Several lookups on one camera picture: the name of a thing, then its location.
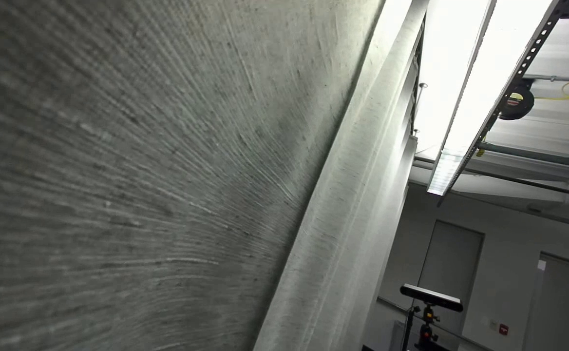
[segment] ceiling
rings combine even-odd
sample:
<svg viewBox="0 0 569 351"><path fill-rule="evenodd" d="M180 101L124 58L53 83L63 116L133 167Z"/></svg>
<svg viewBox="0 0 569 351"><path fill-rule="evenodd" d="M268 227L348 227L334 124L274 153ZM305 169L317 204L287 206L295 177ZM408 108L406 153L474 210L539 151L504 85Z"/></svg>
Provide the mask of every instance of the ceiling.
<svg viewBox="0 0 569 351"><path fill-rule="evenodd" d="M519 120L498 118L469 167L569 182L569 19L556 24L527 77L537 77L535 108Z"/></svg>

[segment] ceiling light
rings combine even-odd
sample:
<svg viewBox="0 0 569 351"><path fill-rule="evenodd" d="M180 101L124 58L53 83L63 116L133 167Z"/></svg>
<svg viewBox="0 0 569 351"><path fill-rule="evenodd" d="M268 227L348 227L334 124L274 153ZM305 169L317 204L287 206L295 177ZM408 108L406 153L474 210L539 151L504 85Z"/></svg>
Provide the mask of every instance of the ceiling light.
<svg viewBox="0 0 569 351"><path fill-rule="evenodd" d="M496 0L432 0L422 56L418 155L437 159Z"/></svg>
<svg viewBox="0 0 569 351"><path fill-rule="evenodd" d="M523 56L550 17L554 0L498 0L472 73L443 141L430 192L443 196L461 175L470 149L494 116Z"/></svg>

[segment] pipe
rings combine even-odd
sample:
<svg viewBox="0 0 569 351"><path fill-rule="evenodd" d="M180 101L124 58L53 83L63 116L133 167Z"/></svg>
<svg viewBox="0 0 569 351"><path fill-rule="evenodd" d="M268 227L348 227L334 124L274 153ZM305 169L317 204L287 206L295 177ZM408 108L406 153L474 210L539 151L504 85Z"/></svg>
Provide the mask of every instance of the pipe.
<svg viewBox="0 0 569 351"><path fill-rule="evenodd" d="M414 165L412 179L416 179L420 182L426 182L426 175L424 173L418 173L418 169L432 171L432 163L433 161L424 159L424 157L416 157L416 159L420 163ZM545 188L545 190L554 190L554 192L569 194L569 188L564 188L564 186L554 186L554 184L546 184L546 182L527 180L527 179L509 177L509 175L502 175L502 173L492 173L492 171L467 169L463 175L467 175L467 179L463 180L463 186L469 184L467 180L470 180L470 177L478 177L480 175L480 177L492 177L492 179L500 179L500 180L509 180L509 182L519 182L519 184L527 184L527 186L537 186L537 188ZM476 179L472 179L472 182L476 182L474 186L482 188L482 192L484 192L484 184L490 184L488 180L476 180Z"/></svg>
<svg viewBox="0 0 569 351"><path fill-rule="evenodd" d="M502 143L490 143L490 141L482 141L480 147L482 149L490 149L490 151L498 151L498 153L511 153L511 155L519 155L519 157L533 157L533 159L569 165L569 157L556 155L556 153L543 153L543 151L533 151L533 149L523 149L523 147L509 147L509 145L502 145Z"/></svg>
<svg viewBox="0 0 569 351"><path fill-rule="evenodd" d="M548 218L548 219L556 219L556 221L564 221L564 223L569 223L569 218L566 216L556 216L556 214L546 214L543 210L535 210L535 208L517 208L517 206L511 206L511 204L504 204L504 202L496 202L496 200L488 200L488 198L482 198L482 196L470 196L470 194L461 194L465 198L472 198L472 200L478 200L478 202L486 202L486 204L492 204L492 206L502 206L502 208L511 208L511 210L521 210L521 212L529 212L533 216L543 216L543 218Z"/></svg>
<svg viewBox="0 0 569 351"><path fill-rule="evenodd" d="M569 81L569 75L525 73L527 79Z"/></svg>

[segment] white wall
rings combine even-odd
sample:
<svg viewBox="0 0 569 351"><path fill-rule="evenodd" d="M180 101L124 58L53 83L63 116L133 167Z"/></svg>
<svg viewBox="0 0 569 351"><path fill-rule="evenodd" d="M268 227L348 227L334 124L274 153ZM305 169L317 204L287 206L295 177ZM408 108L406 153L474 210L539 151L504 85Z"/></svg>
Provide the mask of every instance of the white wall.
<svg viewBox="0 0 569 351"><path fill-rule="evenodd" d="M406 315L396 309L377 303L367 319L363 342L375 351L395 351L402 344L402 327L396 331L396 323L406 325Z"/></svg>
<svg viewBox="0 0 569 351"><path fill-rule="evenodd" d="M541 251L569 258L569 223L486 202L426 202L410 190L408 218L396 237L381 296L408 307L402 282L418 282L435 219L484 231L484 247L463 335L490 348L521 351ZM496 323L508 323L509 335Z"/></svg>

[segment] gray textured wall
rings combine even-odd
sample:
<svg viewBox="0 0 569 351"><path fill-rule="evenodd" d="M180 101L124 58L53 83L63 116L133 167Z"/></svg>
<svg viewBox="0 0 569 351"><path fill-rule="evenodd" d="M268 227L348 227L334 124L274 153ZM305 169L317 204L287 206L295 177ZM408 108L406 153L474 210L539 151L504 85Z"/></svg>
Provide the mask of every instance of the gray textured wall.
<svg viewBox="0 0 569 351"><path fill-rule="evenodd" d="M412 106L428 0L383 7L258 351L356 351L379 294L418 149Z"/></svg>
<svg viewBox="0 0 569 351"><path fill-rule="evenodd" d="M381 0L0 0L0 348L252 348Z"/></svg>

